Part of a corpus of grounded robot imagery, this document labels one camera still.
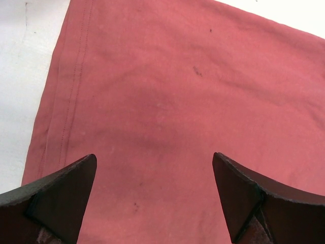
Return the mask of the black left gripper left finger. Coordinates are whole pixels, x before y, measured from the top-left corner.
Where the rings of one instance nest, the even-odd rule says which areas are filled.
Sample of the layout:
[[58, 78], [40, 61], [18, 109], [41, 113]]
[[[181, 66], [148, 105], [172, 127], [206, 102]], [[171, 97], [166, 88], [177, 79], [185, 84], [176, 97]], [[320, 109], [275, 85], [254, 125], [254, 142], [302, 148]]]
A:
[[1, 194], [1, 243], [77, 243], [97, 168], [87, 155]]

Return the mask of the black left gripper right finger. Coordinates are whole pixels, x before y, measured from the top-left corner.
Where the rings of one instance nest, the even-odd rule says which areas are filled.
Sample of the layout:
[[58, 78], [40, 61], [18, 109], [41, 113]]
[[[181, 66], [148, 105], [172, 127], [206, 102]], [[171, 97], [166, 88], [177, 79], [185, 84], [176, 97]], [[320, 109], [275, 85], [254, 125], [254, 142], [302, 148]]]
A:
[[324, 243], [324, 196], [282, 184], [219, 152], [212, 164], [232, 243]]

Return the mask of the salmon pink t shirt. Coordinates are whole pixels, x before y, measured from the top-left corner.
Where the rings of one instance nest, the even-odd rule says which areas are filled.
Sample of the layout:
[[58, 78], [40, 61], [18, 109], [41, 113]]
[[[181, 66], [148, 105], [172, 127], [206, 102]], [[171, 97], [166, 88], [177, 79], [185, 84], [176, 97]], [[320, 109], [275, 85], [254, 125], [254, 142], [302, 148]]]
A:
[[23, 184], [95, 154], [79, 243], [229, 243], [221, 152], [324, 194], [324, 39], [215, 1], [71, 1]]

